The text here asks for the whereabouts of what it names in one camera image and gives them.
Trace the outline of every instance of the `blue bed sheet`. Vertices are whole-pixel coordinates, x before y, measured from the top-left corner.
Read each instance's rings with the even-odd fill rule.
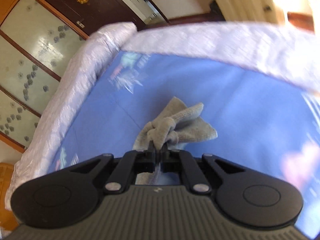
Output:
[[[213,153],[286,179],[286,156],[303,156],[320,142],[312,111],[317,105],[310,108],[307,94],[213,60],[122,51],[83,103],[49,172],[103,153],[121,157],[144,125],[176,96],[187,106],[204,103],[201,117],[218,132],[215,140],[187,145],[193,156]],[[310,238],[320,231],[319,179],[316,167],[300,188],[305,205],[297,227]]]

